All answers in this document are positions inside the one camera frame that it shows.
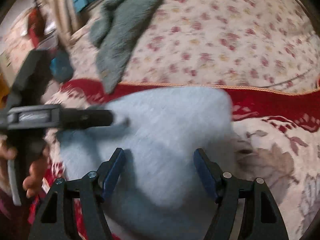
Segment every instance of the black handle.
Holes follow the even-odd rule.
[[[16,147],[18,155],[14,160],[8,161],[8,175],[12,191],[13,203],[16,206],[28,203],[26,191],[22,184],[29,176],[31,163],[37,160],[45,147],[43,129],[10,131],[7,144],[9,147]]]

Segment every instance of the light blue cloth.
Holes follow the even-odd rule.
[[[216,206],[203,189],[192,156],[203,148],[222,170],[234,171],[228,95],[206,87],[161,88],[104,107],[116,114],[116,124],[58,133],[68,178],[96,170],[121,147],[127,163],[105,213],[149,239],[202,239]]]

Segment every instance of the gold piping trim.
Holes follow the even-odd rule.
[[[300,93],[287,93],[282,91],[270,90],[265,88],[257,88],[257,87],[244,87],[244,86],[221,86],[221,85],[191,85],[191,84],[167,84],[167,83],[149,83],[149,82],[131,82],[131,81],[121,81],[119,84],[121,85],[129,85],[129,86],[160,86],[160,87],[212,87],[212,88],[226,88],[226,89],[238,89],[238,90],[256,90],[256,91],[263,91],[263,92],[270,92],[279,95],[286,95],[286,96],[303,96],[312,94],[315,92],[320,91],[319,81],[317,81],[317,88],[314,88],[309,91],[300,92]]]

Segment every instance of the metal pin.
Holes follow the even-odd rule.
[[[226,179],[230,179],[232,177],[231,173],[230,172],[224,172],[223,174],[223,177],[225,177]]]
[[[95,171],[90,171],[90,172],[88,173],[88,177],[89,177],[89,178],[94,178],[95,176],[97,176],[97,173],[96,173]]]
[[[63,178],[58,178],[58,179],[56,179],[56,184],[57,184],[57,185],[61,184],[62,182],[64,182],[64,179],[63,179]]]
[[[256,180],[257,180],[257,182],[258,182],[259,184],[263,184],[263,183],[264,183],[263,178],[257,178]]]

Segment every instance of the folded cloth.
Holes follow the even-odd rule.
[[[104,108],[115,113],[114,125],[57,134],[68,179],[96,170],[121,147],[127,163],[105,214],[148,239],[202,239],[216,205],[196,173],[193,152],[201,147],[222,170],[234,171],[228,95],[206,87],[159,88]],[[119,227],[110,229],[121,237]]]
[[[106,0],[101,6],[101,19],[92,25],[90,40],[100,47],[96,64],[107,93],[120,81],[138,38],[161,1]]]

